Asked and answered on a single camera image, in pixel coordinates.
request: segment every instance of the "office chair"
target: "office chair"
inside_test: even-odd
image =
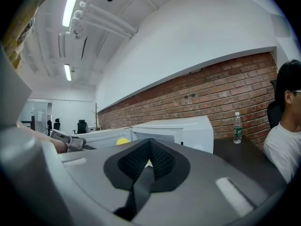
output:
[[[87,133],[86,127],[87,127],[87,123],[85,122],[85,120],[79,120],[79,122],[77,123],[77,134]]]
[[[47,128],[47,130],[48,130],[48,136],[50,136],[50,132],[52,131],[51,120],[48,120],[48,121],[47,121],[47,125],[48,125],[48,128]]]
[[[270,81],[270,83],[274,87],[275,98],[276,98],[277,79]],[[273,101],[268,105],[267,114],[268,114],[269,126],[272,129],[279,124],[282,118],[282,112],[280,110],[280,106],[278,105],[277,101]]]
[[[59,129],[60,129],[60,126],[61,126],[60,119],[57,118],[57,119],[55,120],[55,123],[53,124],[53,129],[59,130]]]

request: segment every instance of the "brick wall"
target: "brick wall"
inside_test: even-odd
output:
[[[277,67],[270,53],[228,60],[181,76],[99,113],[102,129],[116,129],[162,119],[207,115],[214,138],[233,136],[235,111],[243,135],[259,148],[269,132],[266,108],[274,100],[270,80]]]

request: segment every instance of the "ceiling light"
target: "ceiling light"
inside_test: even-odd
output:
[[[65,68],[65,73],[66,73],[67,81],[71,81],[70,66],[69,65],[64,65],[64,68]]]
[[[67,0],[67,2],[66,2],[64,16],[63,16],[63,22],[62,22],[62,25],[64,27],[70,26],[70,20],[71,20],[71,16],[72,16],[72,12],[73,12],[75,4],[76,4],[76,0]]]

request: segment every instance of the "plastic bottle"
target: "plastic bottle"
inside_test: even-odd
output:
[[[242,124],[239,112],[235,112],[233,142],[239,144],[242,137]]]

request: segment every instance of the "white t-shirt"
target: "white t-shirt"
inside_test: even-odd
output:
[[[301,132],[290,132],[279,123],[269,132],[263,150],[267,158],[289,183],[294,177],[301,159]]]

